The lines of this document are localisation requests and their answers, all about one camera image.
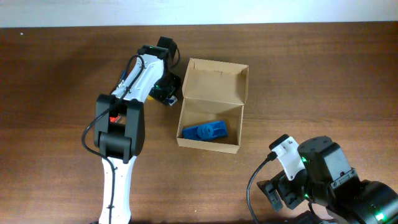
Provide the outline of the brown cardboard box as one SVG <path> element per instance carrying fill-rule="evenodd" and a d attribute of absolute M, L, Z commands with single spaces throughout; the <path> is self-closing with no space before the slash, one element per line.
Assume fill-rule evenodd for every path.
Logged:
<path fill-rule="evenodd" d="M 183 100 L 177 129 L 178 146 L 237 153 L 241 145 L 248 85 L 248 65 L 191 58 L 182 85 Z M 183 135 L 184 128 L 214 121 L 226 123 L 226 137 L 196 141 Z"/>

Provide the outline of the orange stapler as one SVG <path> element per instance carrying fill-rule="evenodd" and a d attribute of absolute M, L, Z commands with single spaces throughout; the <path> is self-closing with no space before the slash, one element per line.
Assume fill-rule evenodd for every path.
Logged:
<path fill-rule="evenodd" d="M 117 123 L 117 122 L 119 121 L 120 118 L 121 118 L 120 116 L 117 116 L 117 117 L 110 117 L 110 118 L 109 118 L 109 121 L 112 122 L 112 123 Z"/>

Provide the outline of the small white blue box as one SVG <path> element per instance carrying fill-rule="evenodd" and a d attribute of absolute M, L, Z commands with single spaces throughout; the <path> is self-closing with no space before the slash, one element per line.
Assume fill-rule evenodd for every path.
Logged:
<path fill-rule="evenodd" d="M 178 101 L 178 99 L 175 96 L 171 96 L 170 98 L 167 99 L 167 101 L 170 106 L 173 106 Z"/>

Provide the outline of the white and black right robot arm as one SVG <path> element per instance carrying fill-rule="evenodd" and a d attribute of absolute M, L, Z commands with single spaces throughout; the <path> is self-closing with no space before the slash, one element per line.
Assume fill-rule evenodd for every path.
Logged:
<path fill-rule="evenodd" d="M 329 223 L 397 223 L 397 193 L 382 182 L 360 180 L 328 136 L 298 144 L 284 134 L 269 148 L 266 160 L 278 159 L 284 169 L 257 186 L 275 211 L 308 201 L 326 208 Z"/>

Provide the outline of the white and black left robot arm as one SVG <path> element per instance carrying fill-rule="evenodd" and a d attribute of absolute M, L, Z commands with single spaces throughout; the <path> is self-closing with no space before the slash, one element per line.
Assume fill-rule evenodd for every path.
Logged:
<path fill-rule="evenodd" d="M 173 39 L 160 37 L 157 45 L 143 45 L 133 55 L 111 93 L 96 100 L 91 124 L 94 144 L 104 169 L 103 208 L 99 223 L 130 223 L 129 196 L 134 163 L 145 140 L 144 102 L 148 97 L 172 106 L 181 79 L 171 72 L 180 51 Z"/>

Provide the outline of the blue plastic case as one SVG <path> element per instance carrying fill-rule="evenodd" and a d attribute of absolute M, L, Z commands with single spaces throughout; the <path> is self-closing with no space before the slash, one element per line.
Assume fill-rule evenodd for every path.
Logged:
<path fill-rule="evenodd" d="M 213 121 L 184 128 L 182 135 L 185 139 L 196 141 L 212 141 L 227 137 L 228 130 L 224 121 Z"/>

